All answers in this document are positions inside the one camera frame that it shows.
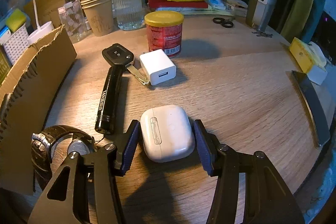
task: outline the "smartphone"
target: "smartphone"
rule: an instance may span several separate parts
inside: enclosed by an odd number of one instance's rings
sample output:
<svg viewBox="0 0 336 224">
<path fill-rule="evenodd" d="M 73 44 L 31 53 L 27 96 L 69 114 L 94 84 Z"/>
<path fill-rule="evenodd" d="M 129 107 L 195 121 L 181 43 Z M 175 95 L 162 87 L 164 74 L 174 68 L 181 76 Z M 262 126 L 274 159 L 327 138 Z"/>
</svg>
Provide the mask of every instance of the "smartphone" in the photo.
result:
<svg viewBox="0 0 336 224">
<path fill-rule="evenodd" d="M 315 146 L 321 147 L 330 139 L 329 126 L 321 102 L 307 74 L 292 70 L 292 75 L 314 127 Z"/>
</svg>

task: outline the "white usb charger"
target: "white usb charger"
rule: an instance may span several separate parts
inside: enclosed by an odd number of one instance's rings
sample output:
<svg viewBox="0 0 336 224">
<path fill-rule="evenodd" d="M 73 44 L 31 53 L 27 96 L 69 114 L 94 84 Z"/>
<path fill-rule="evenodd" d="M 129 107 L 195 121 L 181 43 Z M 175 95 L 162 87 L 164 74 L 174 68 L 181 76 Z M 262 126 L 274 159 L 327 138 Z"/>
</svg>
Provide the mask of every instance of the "white usb charger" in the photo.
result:
<svg viewBox="0 0 336 224">
<path fill-rule="evenodd" d="M 161 49 L 140 55 L 140 62 L 151 85 L 157 85 L 176 75 L 176 66 Z"/>
</svg>

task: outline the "red can with yellow lid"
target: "red can with yellow lid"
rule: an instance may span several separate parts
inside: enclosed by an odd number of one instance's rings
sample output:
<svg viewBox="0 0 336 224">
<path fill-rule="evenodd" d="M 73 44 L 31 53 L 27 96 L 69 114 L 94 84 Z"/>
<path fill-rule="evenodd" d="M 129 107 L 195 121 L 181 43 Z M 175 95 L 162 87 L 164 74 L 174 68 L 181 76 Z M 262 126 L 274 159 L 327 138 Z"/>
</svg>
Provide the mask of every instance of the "red can with yellow lid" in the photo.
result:
<svg viewBox="0 0 336 224">
<path fill-rule="evenodd" d="M 156 11 L 145 15 L 149 51 L 162 49 L 170 58 L 181 52 L 184 16 L 173 11 Z"/>
</svg>

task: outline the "label on red can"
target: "label on red can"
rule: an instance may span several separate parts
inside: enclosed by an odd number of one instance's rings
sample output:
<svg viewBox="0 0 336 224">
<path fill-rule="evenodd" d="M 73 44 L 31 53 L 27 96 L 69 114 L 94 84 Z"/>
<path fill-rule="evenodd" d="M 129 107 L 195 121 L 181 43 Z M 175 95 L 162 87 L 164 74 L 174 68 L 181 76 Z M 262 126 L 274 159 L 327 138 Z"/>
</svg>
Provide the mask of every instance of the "label on red can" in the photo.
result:
<svg viewBox="0 0 336 224">
<path fill-rule="evenodd" d="M 174 57 L 181 51 L 182 24 L 171 27 L 153 27 L 147 25 L 149 51 L 162 49 L 168 57 Z"/>
</svg>

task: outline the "barcode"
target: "barcode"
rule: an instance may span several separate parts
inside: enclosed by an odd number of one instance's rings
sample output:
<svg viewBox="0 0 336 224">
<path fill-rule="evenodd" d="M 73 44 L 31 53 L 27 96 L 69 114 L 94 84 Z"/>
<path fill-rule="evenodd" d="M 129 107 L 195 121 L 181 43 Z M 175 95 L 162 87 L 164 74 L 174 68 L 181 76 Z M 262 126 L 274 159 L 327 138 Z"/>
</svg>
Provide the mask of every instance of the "barcode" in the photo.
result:
<svg viewBox="0 0 336 224">
<path fill-rule="evenodd" d="M 165 54 L 166 55 L 175 54 L 175 53 L 179 52 L 179 50 L 180 50 L 180 45 L 178 45 L 175 48 L 167 48 L 167 49 L 165 49 Z"/>
</svg>

